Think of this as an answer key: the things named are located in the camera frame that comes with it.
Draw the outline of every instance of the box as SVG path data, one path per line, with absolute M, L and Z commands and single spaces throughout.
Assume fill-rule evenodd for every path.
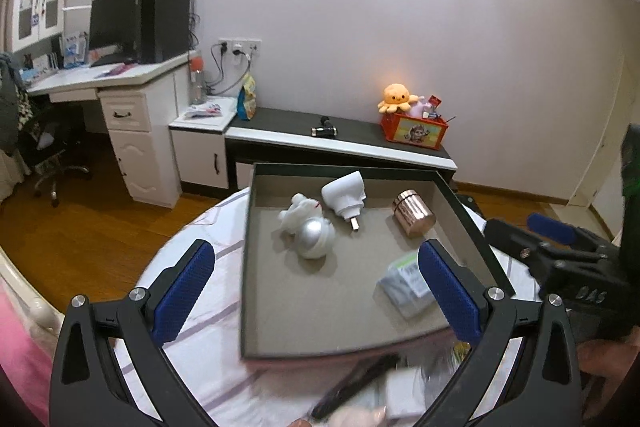
M 449 125 L 441 118 L 412 118 L 404 113 L 386 112 L 380 125 L 389 142 L 400 142 L 427 149 L 439 149 Z
M 323 203 L 321 188 L 356 170 L 367 193 L 360 231 L 351 232 L 349 223 L 324 208 L 336 231 L 334 251 L 320 260 L 300 258 L 290 248 L 292 237 L 279 230 L 278 213 L 297 192 Z M 409 188 L 437 217 L 422 238 L 407 238 L 391 210 L 393 199 Z M 437 303 L 406 320 L 377 285 L 390 263 L 432 238 L 484 285 L 513 295 L 482 233 L 436 171 L 256 164 L 242 267 L 242 358 L 270 367 L 372 357 L 444 333 L 448 323 Z

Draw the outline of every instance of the computer monitor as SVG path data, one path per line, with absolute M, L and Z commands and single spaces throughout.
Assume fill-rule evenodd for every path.
M 114 64 L 135 58 L 136 0 L 93 0 L 89 28 L 89 49 L 117 44 L 121 53 L 103 57 L 101 64 Z

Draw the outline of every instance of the blue gripper pad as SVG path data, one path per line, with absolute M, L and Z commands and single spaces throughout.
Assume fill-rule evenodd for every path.
M 211 277 L 215 263 L 216 254 L 213 247 L 207 241 L 199 239 L 194 241 L 191 248 L 174 267 L 166 270 L 168 275 L 175 277 L 175 280 L 153 309 L 154 327 L 151 338 L 156 346 L 174 341 L 178 336 L 204 285 Z M 179 270 L 181 264 L 184 264 L 184 268 L 176 277 L 171 272 Z M 163 275 L 164 271 L 156 279 L 160 287 L 162 286 L 160 279 Z M 150 288 L 152 295 L 154 285 Z
M 566 225 L 552 217 L 543 216 L 535 212 L 527 217 L 527 228 L 531 232 L 548 237 L 561 245 L 572 245 L 577 239 L 574 227 L 571 225 Z
M 444 261 L 443 256 L 448 257 L 448 264 Z M 460 267 L 444 247 L 434 239 L 426 241 L 420 246 L 418 268 L 458 340 L 468 342 L 471 346 L 477 346 L 482 337 L 481 310 L 478 309 L 476 301 L 465 290 L 452 270 L 467 269 Z M 483 287 L 477 279 L 476 282 L 478 283 L 475 288 L 477 300 L 477 290 L 483 289 Z

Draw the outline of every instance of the jacket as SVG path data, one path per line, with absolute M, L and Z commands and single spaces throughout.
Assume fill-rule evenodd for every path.
M 18 90 L 26 92 L 20 64 L 11 53 L 0 53 L 0 150 L 7 156 L 18 141 Z

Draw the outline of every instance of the rose gold jar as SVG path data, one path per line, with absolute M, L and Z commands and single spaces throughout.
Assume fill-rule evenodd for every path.
M 423 235 L 436 224 L 436 215 L 415 190 L 405 190 L 391 204 L 398 223 L 409 237 Z

